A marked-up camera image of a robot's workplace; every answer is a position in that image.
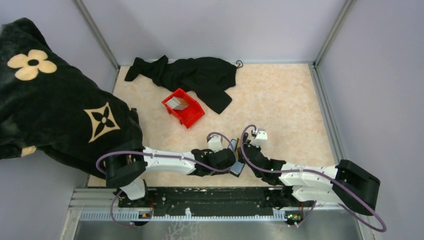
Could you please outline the black leather card holder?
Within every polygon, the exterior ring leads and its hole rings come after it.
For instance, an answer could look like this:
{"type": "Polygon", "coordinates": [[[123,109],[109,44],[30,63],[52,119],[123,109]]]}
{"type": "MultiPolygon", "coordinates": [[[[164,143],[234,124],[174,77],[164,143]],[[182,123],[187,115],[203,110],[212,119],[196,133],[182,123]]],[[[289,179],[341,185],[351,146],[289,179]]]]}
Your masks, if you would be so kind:
{"type": "Polygon", "coordinates": [[[239,146],[240,139],[232,139],[229,146],[233,146],[235,149],[235,163],[230,167],[229,173],[237,178],[239,178],[244,169],[245,163],[239,161],[237,147],[239,146]]]}

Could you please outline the red plastic bin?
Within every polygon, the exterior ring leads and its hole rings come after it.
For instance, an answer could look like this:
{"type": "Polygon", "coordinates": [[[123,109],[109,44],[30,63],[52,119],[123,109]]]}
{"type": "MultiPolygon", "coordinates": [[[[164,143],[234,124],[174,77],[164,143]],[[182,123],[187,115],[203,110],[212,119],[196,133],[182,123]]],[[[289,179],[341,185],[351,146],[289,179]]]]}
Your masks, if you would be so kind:
{"type": "Polygon", "coordinates": [[[175,90],[161,103],[165,106],[168,114],[173,115],[187,129],[205,115],[199,102],[181,88],[175,90]]]}

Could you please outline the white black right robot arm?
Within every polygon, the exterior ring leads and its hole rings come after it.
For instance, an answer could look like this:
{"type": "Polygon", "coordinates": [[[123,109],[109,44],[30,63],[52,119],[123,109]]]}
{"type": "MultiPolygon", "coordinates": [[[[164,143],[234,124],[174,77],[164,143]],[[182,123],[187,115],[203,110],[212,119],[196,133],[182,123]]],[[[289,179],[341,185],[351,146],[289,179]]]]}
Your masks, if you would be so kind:
{"type": "Polygon", "coordinates": [[[287,206],[306,201],[331,202],[366,216],[376,209],[380,180],[350,160],[342,159],[331,166],[305,166],[267,158],[260,147],[248,143],[238,152],[257,178],[272,186],[288,187],[281,193],[287,206]]]}

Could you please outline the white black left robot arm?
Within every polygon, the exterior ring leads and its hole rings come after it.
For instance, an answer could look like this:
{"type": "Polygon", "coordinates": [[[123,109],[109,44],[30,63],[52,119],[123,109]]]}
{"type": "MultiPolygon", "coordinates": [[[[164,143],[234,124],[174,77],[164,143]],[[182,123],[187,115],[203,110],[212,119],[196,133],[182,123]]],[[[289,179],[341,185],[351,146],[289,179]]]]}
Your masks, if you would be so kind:
{"type": "Polygon", "coordinates": [[[150,172],[175,172],[187,176],[213,176],[227,174],[236,163],[236,141],[224,148],[222,139],[214,135],[207,141],[206,149],[187,152],[169,152],[144,147],[142,150],[116,151],[102,156],[97,166],[104,164],[106,186],[122,190],[138,207],[149,203],[142,174],[150,172]]]}

